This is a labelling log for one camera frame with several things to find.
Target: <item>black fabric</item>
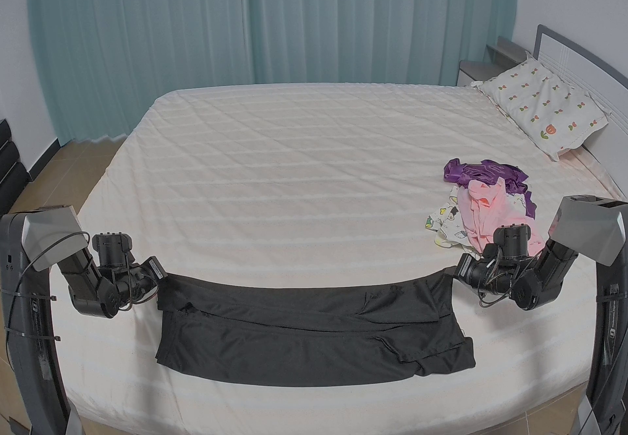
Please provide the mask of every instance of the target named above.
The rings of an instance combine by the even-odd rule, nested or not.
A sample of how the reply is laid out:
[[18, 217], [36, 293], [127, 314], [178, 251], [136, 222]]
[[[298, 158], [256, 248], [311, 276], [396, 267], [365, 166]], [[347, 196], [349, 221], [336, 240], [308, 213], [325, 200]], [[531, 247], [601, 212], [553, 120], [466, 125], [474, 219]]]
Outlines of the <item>black fabric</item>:
[[169, 275], [157, 362], [265, 386], [337, 386], [475, 367], [443, 271], [393, 285], [236, 287]]

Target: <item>pink garment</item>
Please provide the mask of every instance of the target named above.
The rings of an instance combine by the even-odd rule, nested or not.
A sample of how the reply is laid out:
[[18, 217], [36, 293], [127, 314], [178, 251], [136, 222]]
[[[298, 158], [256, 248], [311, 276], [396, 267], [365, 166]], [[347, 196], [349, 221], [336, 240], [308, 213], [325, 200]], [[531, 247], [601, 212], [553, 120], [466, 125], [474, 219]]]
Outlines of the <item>pink garment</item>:
[[506, 182], [501, 177], [497, 184], [490, 186], [479, 180], [472, 180], [468, 188], [458, 191], [458, 210], [467, 230], [471, 244], [482, 252], [487, 243], [493, 242], [495, 229], [511, 224], [528, 224], [531, 237], [528, 240], [528, 254], [536, 255], [545, 242], [539, 235], [534, 219], [516, 210], [506, 196]]

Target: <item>purple satin fabric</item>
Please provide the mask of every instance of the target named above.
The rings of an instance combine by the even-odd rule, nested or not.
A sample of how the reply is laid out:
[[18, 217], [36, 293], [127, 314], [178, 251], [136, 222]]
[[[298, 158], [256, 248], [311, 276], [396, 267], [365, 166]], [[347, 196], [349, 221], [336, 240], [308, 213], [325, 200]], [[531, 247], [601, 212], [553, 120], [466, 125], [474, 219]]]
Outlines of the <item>purple satin fabric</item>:
[[467, 187], [472, 180], [479, 180], [489, 186], [494, 186], [500, 177], [506, 181], [508, 194], [522, 194], [525, 197], [526, 215], [534, 218], [536, 205], [532, 202], [532, 193], [528, 191], [528, 186], [523, 183], [528, 176], [518, 167], [499, 164], [490, 159], [484, 159], [480, 164], [460, 163], [457, 157], [445, 165], [445, 182], [452, 182], [463, 187]]

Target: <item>nightstand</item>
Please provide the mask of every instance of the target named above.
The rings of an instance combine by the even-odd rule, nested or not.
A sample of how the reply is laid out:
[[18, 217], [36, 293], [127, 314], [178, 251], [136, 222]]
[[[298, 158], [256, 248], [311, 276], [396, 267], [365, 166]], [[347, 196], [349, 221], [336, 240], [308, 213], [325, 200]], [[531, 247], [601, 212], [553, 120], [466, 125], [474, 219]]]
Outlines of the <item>nightstand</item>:
[[486, 81], [494, 78], [527, 58], [524, 48], [502, 36], [497, 38], [497, 45], [487, 45], [486, 48], [491, 62], [461, 60], [456, 86], [468, 86], [473, 81]]

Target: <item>bed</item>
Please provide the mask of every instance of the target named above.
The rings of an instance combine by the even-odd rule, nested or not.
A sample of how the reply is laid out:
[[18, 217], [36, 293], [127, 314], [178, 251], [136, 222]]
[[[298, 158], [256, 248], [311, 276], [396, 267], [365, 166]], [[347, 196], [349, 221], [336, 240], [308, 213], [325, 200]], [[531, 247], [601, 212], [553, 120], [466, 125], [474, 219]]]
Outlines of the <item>bed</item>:
[[[595, 76], [605, 64], [582, 51], [539, 28], [535, 54], [574, 82], [587, 78], [607, 103], [612, 129], [591, 152], [608, 173], [584, 150], [551, 162], [473, 88], [180, 90], [155, 101], [122, 144], [80, 222], [92, 233], [130, 234], [138, 259], [156, 255], [169, 272], [224, 284], [355, 286], [427, 275], [461, 254], [437, 247], [425, 229], [448, 195], [443, 166], [453, 157], [527, 172], [543, 232], [562, 196], [608, 196], [617, 192], [612, 178], [626, 188], [609, 148], [628, 140], [628, 81], [622, 85], [608, 67]], [[613, 90], [613, 81], [624, 89]], [[67, 291], [58, 270], [51, 290]], [[594, 263], [583, 257], [560, 297], [532, 312], [512, 302], [481, 309], [474, 293], [454, 283], [453, 307], [474, 339], [475, 368], [329, 388], [226, 384], [161, 367], [154, 359], [161, 316], [152, 303], [108, 321], [85, 318], [59, 298], [53, 321], [68, 397], [82, 415], [132, 433], [464, 435], [586, 380], [594, 299]]]

